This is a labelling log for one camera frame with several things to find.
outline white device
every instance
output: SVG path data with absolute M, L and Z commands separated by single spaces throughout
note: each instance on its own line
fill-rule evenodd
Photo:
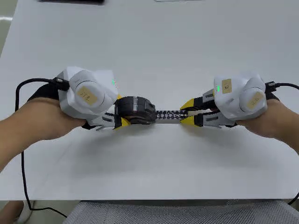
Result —
M 216 77 L 215 104 L 229 120 L 253 119 L 267 110 L 266 85 L 257 73 L 237 77 Z
M 90 126 L 114 126 L 114 117 L 107 113 L 118 96 L 112 71 L 68 67 L 57 77 L 70 84 L 67 92 L 58 91 L 64 113 L 73 118 L 86 119 Z

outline cable connector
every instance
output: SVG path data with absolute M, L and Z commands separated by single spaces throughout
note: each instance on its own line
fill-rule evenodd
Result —
M 274 81 L 266 83 L 266 91 L 265 93 L 275 92 L 277 85 Z
M 65 80 L 65 79 L 62 79 L 62 78 L 58 78 L 58 77 L 55 77 L 54 79 L 52 79 L 55 86 L 59 89 L 59 90 L 62 90 L 62 91 L 68 91 L 69 88 L 70 88 L 70 83 L 69 81 Z

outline hand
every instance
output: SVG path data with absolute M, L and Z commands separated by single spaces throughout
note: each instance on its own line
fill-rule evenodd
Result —
M 60 138 L 86 122 L 66 115 L 61 111 L 59 101 L 49 98 L 35 98 L 27 102 L 11 118 L 18 125 L 27 127 L 35 141 Z
M 266 138 L 275 138 L 299 150 L 299 115 L 280 101 L 267 101 L 268 110 L 255 119 L 239 120 L 237 124 Z

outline floor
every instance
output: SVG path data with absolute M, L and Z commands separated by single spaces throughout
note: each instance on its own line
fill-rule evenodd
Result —
M 17 0 L 1 0 L 0 1 L 0 55 L 5 43 L 5 39 L 13 19 L 14 9 Z M 0 201 L 0 209 L 5 205 L 6 202 Z M 35 203 L 36 208 L 41 207 L 53 207 L 64 214 L 68 215 L 76 206 L 78 201 L 38 201 Z M 294 203 L 294 208 L 299 209 L 298 201 Z M 59 224 L 64 220 L 60 215 L 52 211 L 35 211 L 33 212 L 30 220 L 27 224 Z

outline handwritten label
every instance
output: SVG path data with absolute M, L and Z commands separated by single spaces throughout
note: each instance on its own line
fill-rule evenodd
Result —
M 256 105 L 258 104 L 258 102 L 260 102 L 263 98 L 264 98 L 263 94 L 261 94 L 260 92 L 257 92 L 256 94 L 254 94 L 252 99 L 250 101 L 248 101 L 247 107 L 249 109 L 253 110 L 256 107 Z
M 80 96 L 90 106 L 92 106 L 95 102 L 98 101 L 98 98 L 85 86 L 79 89 L 77 95 Z
M 230 93 L 232 92 L 232 80 L 231 79 L 225 79 L 222 81 L 222 93 Z

